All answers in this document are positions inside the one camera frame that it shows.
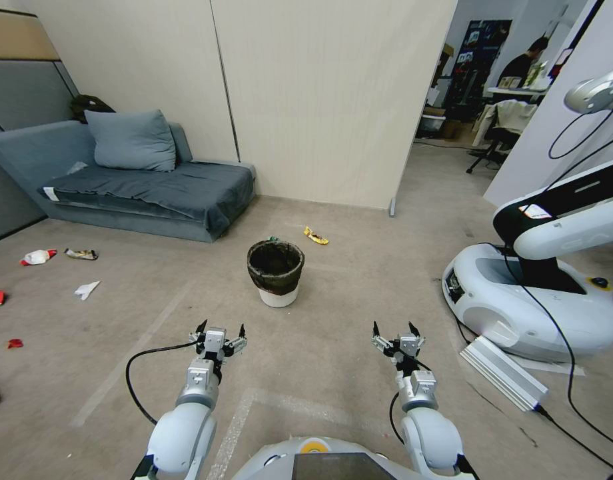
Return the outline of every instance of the white mobile robot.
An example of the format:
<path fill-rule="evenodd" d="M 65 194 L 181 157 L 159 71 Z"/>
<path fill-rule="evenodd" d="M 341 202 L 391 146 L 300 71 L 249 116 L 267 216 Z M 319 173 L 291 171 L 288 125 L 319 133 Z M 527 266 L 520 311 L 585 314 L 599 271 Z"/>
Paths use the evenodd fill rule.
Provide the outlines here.
<path fill-rule="evenodd" d="M 187 369 L 187 382 L 175 409 L 165 413 L 155 425 L 133 479 L 156 480 L 158 472 L 184 474 L 185 480 L 200 476 L 215 434 L 216 421 L 211 413 L 218 399 L 222 363 L 247 345 L 244 326 L 238 338 L 229 341 L 224 329 L 210 328 L 205 333 L 205 325 L 206 322 L 191 334 L 197 358 Z M 233 479 L 477 480 L 464 456 L 456 427 L 437 411 L 433 372 L 420 369 L 422 364 L 416 359 L 424 337 L 410 323 L 409 327 L 410 333 L 388 341 L 380 336 L 374 323 L 371 341 L 391 358 L 397 370 L 396 383 L 404 412 L 403 440 L 413 470 L 356 443 L 305 437 L 263 447 Z M 449 473 L 442 475 L 433 470 Z"/>
<path fill-rule="evenodd" d="M 564 103 L 580 113 L 613 111 L 613 71 L 575 86 Z M 569 361 L 555 325 L 521 284 L 551 313 L 575 356 L 613 344 L 611 285 L 557 260 L 613 241 L 613 161 L 508 202 L 493 226 L 504 245 L 467 247 L 444 271 L 444 298 L 460 322 L 511 353 Z"/>

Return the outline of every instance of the aluminum profile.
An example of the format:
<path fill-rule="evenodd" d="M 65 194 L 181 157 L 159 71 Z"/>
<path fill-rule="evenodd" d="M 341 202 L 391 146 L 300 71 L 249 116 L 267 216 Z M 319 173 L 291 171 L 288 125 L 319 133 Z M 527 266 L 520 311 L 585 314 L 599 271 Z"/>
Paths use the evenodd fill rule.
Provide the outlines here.
<path fill-rule="evenodd" d="M 477 337 L 460 355 L 522 411 L 533 410 L 548 392 L 548 388 L 484 337 Z"/>

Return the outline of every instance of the person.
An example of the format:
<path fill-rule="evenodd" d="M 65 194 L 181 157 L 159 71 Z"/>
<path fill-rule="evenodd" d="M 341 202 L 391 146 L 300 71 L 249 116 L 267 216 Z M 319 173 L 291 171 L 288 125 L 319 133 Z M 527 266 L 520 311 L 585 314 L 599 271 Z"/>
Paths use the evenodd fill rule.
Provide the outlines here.
<path fill-rule="evenodd" d="M 500 78 L 498 78 L 498 85 L 500 84 L 500 80 L 502 80 L 504 77 L 519 77 L 521 78 L 520 85 L 522 85 L 526 80 L 526 76 L 528 75 L 531 65 L 533 62 L 535 62 L 535 60 L 540 58 L 540 55 L 544 50 L 546 50 L 547 47 L 548 38 L 540 37 L 535 40 L 527 51 L 518 57 L 515 57 L 508 63 L 507 66 L 504 67 Z"/>

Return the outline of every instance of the desk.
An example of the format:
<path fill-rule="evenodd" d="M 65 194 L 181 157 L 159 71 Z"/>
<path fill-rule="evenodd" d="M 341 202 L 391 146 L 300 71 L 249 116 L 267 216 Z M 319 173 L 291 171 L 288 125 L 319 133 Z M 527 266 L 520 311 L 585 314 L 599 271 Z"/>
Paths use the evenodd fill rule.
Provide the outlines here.
<path fill-rule="evenodd" d="M 540 97 L 546 95 L 548 90 L 529 90 L 529 89 L 501 89 L 498 87 L 489 87 L 486 89 L 489 93 L 499 93 L 501 95 L 512 95 L 514 97 L 530 97 L 529 102 L 535 103 Z"/>

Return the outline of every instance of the display screen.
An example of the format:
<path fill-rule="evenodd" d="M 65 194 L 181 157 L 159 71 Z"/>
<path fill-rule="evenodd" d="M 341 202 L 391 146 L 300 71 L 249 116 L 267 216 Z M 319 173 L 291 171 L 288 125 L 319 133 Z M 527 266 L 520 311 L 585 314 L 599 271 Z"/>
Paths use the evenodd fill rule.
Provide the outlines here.
<path fill-rule="evenodd" d="M 396 480 L 366 453 L 301 453 L 293 480 Z"/>

